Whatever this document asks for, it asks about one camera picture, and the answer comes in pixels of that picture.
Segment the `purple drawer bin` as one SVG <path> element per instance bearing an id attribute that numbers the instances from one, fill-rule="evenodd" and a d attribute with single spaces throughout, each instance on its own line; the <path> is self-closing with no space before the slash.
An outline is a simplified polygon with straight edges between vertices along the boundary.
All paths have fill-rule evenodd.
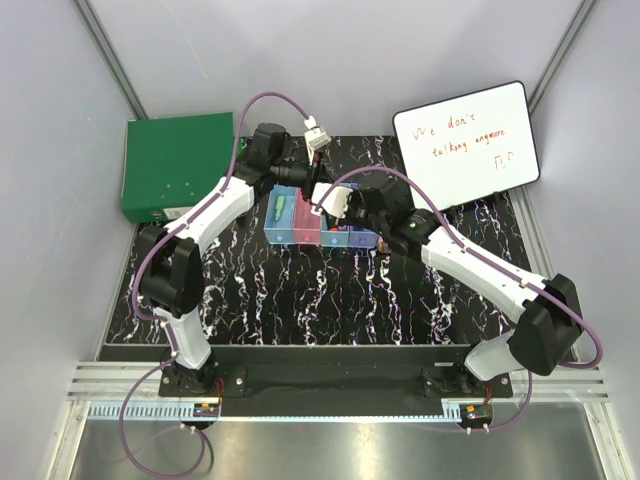
<path id="1" fill-rule="evenodd" d="M 379 235 L 362 227 L 349 227 L 348 246 L 350 248 L 375 249 L 379 242 Z"/>

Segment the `sky blue drawer bin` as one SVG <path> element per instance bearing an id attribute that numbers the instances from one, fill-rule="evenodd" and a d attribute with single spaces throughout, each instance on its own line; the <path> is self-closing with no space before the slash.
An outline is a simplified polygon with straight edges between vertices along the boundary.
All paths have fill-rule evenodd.
<path id="1" fill-rule="evenodd" d="M 338 227 L 339 231 L 335 233 L 328 232 L 331 227 Z M 322 247 L 327 248 L 346 248 L 348 246 L 349 227 L 339 225 L 337 220 L 326 214 L 322 216 L 321 226 L 321 242 Z"/>

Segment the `green transparent highlighter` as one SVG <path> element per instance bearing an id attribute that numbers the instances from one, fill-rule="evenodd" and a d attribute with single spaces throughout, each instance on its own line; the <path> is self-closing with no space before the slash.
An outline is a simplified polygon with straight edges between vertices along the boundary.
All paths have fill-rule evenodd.
<path id="1" fill-rule="evenodd" d="M 274 207 L 273 207 L 273 222 L 277 223 L 281 220 L 283 216 L 283 212 L 286 209 L 287 197 L 284 195 L 279 195 L 276 197 Z"/>

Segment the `pink drawer bin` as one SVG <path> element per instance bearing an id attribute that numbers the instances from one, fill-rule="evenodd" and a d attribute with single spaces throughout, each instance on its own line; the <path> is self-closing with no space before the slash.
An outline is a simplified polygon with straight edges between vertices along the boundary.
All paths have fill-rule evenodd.
<path id="1" fill-rule="evenodd" d="M 299 245 L 321 244 L 322 218 L 312 213 L 311 205 L 302 196 L 302 191 L 296 191 L 295 209 L 292 232 L 294 243 Z"/>

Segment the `colourful pink-capped tube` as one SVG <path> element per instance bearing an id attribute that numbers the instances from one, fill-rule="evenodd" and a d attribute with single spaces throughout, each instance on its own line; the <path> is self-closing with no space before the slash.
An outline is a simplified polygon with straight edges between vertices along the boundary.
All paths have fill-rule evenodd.
<path id="1" fill-rule="evenodd" d="M 378 251 L 381 253 L 390 253 L 391 249 L 386 242 L 381 241 L 378 243 Z"/>

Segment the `light blue drawer bin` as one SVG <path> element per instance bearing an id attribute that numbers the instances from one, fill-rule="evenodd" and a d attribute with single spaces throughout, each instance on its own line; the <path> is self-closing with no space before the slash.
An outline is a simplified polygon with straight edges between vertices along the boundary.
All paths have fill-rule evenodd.
<path id="1" fill-rule="evenodd" d="M 269 195 L 269 201 L 264 221 L 264 234 L 266 240 L 272 245 L 291 245 L 294 243 L 294 237 L 292 232 L 295 198 L 297 189 L 294 187 L 287 187 L 281 185 L 275 185 Z M 273 207 L 276 197 L 284 195 L 287 197 L 286 209 L 283 212 L 281 220 L 277 223 L 273 222 Z"/>

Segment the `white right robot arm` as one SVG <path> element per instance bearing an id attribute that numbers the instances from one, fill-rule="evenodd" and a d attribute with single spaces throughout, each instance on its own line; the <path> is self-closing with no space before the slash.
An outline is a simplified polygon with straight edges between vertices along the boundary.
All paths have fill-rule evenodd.
<path id="1" fill-rule="evenodd" d="M 393 176 L 368 188 L 338 186 L 321 205 L 350 226 L 376 232 L 392 252 L 459 280 L 512 322 L 507 333 L 476 344 L 454 371 L 463 395 L 476 396 L 491 379 L 514 370 L 550 375 L 584 330 L 571 279 L 546 279 L 484 250 L 441 213 L 415 207 Z"/>

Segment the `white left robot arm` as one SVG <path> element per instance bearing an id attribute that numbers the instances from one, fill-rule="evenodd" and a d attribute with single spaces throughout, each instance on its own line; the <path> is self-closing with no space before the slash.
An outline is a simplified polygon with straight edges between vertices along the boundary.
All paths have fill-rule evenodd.
<path id="1" fill-rule="evenodd" d="M 276 185 L 311 195 L 322 177 L 323 152 L 331 138 L 307 120 L 305 148 L 288 151 L 290 135 L 274 123 L 262 123 L 247 147 L 234 152 L 228 173 L 193 208 L 164 227 L 143 229 L 146 254 L 134 280 L 135 299 L 144 298 L 169 340 L 170 353 L 161 364 L 164 390 L 181 396 L 203 396 L 222 385 L 215 355 L 205 338 L 199 305 L 205 289 L 203 256 L 237 218 L 248 213 Z"/>

